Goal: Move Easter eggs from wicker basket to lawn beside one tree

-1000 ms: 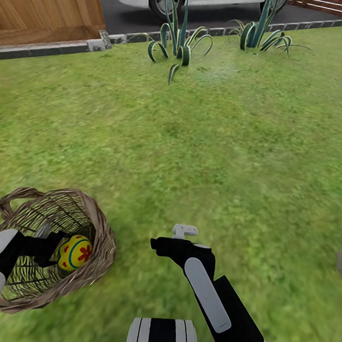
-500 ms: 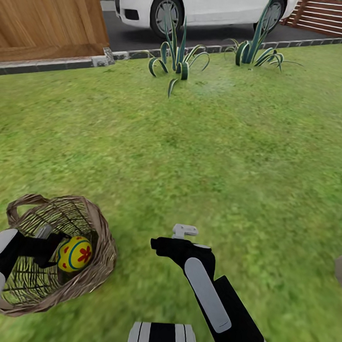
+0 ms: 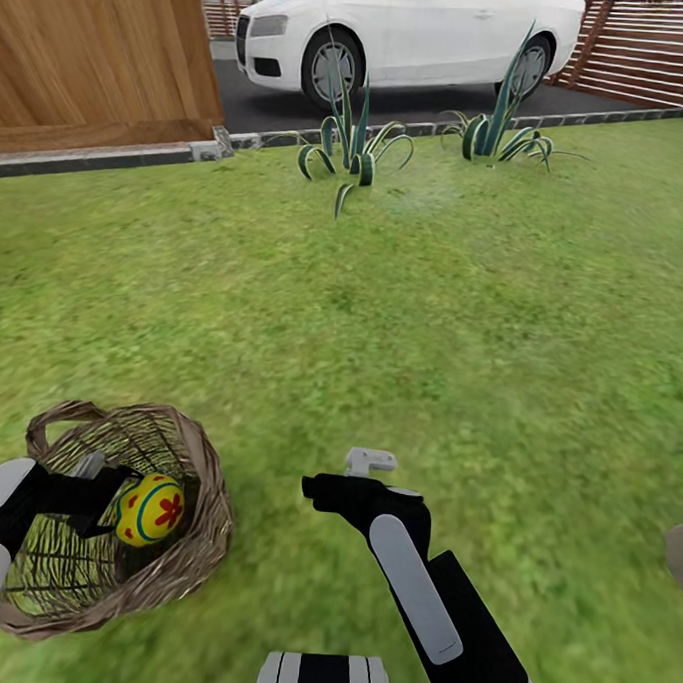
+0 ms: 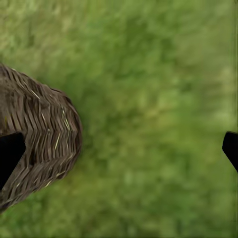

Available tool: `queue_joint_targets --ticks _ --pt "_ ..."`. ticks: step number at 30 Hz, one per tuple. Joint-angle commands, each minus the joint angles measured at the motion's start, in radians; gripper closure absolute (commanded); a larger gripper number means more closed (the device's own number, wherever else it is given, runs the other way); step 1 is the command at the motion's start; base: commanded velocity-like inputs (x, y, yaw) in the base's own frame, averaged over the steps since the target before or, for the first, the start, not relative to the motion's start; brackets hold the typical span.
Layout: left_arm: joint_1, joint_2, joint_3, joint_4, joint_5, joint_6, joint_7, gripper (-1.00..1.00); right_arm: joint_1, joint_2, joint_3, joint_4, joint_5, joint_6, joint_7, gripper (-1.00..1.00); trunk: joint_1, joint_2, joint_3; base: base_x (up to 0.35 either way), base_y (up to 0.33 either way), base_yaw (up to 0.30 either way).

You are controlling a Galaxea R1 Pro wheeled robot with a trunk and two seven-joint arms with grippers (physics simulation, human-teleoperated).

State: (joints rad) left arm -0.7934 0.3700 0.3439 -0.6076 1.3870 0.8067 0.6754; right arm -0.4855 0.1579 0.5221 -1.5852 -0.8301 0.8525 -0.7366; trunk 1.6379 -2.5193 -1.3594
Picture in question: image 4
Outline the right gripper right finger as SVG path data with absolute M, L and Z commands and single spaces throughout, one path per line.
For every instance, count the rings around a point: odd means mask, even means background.
M 227 132 L 222 149 L 238 172 L 238 134 Z

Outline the wicker basket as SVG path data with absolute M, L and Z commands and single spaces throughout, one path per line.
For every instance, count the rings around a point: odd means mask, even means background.
M 64 92 L 0 61 L 0 137 L 21 132 L 26 145 L 0 191 L 0 213 L 66 176 L 81 150 L 82 130 Z

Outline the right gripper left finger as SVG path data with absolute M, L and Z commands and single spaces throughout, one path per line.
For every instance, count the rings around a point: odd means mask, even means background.
M 0 191 L 26 151 L 21 132 L 0 137 Z

